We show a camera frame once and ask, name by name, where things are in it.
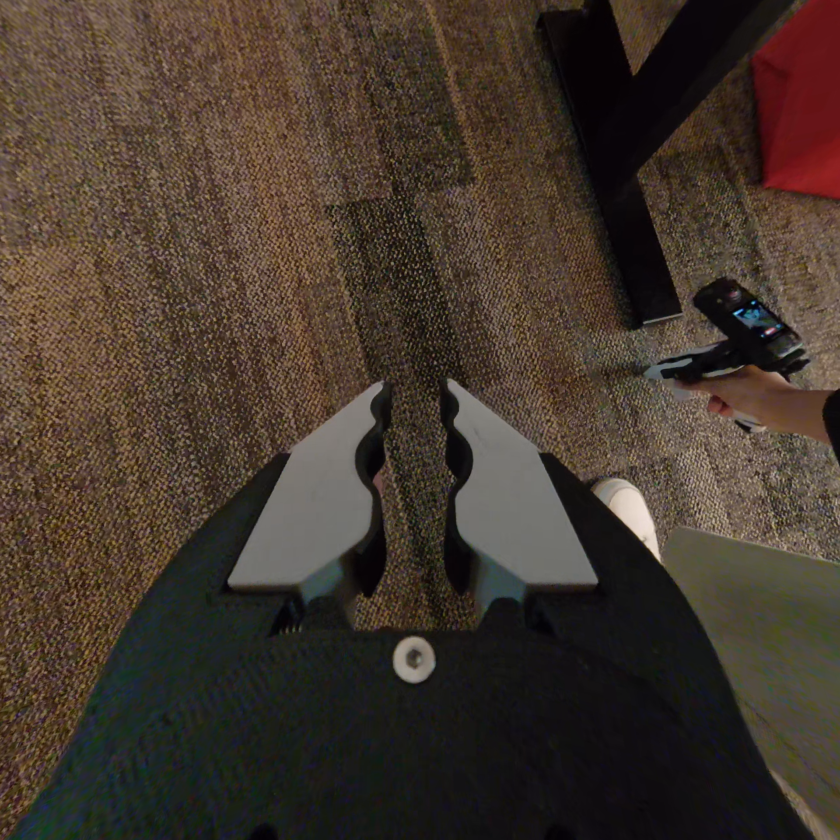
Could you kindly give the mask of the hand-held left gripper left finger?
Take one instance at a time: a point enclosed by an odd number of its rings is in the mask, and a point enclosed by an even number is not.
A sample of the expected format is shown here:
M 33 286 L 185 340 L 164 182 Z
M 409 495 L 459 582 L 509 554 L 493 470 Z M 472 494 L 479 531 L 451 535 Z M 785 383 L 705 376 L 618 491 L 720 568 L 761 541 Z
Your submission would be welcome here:
M 236 593 L 371 597 L 386 566 L 382 494 L 392 386 L 372 384 L 289 453 L 227 578 Z

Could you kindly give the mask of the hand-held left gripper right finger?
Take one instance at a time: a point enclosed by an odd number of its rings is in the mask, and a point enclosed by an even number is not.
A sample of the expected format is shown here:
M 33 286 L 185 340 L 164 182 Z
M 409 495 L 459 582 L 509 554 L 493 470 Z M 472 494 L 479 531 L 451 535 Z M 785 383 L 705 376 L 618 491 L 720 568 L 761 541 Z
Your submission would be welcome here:
M 441 380 L 439 406 L 454 481 L 444 568 L 455 591 L 477 610 L 594 591 L 592 562 L 536 445 L 453 379 Z

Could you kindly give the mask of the person's right hand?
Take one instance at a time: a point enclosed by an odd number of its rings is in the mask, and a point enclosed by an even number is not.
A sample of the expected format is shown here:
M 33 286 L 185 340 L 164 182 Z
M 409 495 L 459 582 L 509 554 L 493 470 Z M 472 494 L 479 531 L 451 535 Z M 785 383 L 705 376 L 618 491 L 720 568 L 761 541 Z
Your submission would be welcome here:
M 829 444 L 823 409 L 831 391 L 803 390 L 780 374 L 753 365 L 693 387 L 709 395 L 708 410 L 724 417 L 752 417 L 779 434 L 795 434 Z

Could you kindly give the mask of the person's white shoe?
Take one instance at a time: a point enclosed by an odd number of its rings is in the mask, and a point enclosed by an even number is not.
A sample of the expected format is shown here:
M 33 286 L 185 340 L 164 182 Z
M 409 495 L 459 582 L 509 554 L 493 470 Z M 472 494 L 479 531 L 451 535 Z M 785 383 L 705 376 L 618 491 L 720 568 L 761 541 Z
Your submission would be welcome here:
M 604 478 L 591 491 L 661 562 L 655 520 L 640 489 L 625 479 Z

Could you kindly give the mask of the black table leg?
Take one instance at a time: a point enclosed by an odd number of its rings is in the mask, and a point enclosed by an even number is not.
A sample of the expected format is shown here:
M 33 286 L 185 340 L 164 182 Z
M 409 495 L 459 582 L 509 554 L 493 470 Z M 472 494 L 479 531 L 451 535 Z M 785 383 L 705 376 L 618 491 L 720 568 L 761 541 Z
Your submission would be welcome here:
M 793 5 L 684 2 L 637 72 L 612 2 L 539 17 L 639 328 L 680 319 L 684 311 L 638 171 Z

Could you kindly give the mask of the red fabric bag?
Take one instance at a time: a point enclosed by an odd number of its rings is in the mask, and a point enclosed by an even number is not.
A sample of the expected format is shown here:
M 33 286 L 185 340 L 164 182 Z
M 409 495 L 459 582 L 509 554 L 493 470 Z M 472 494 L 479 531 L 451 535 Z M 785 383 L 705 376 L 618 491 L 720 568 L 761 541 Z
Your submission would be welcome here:
M 762 184 L 839 198 L 839 2 L 810 1 L 751 59 Z

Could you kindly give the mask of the person's beige trousers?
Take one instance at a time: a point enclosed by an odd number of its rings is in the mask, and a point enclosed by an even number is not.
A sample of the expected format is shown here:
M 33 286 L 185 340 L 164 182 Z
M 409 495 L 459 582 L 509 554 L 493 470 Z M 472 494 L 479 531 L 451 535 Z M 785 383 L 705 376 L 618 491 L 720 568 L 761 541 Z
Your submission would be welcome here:
M 838 564 L 692 528 L 661 555 L 775 781 L 814 837 L 838 838 Z

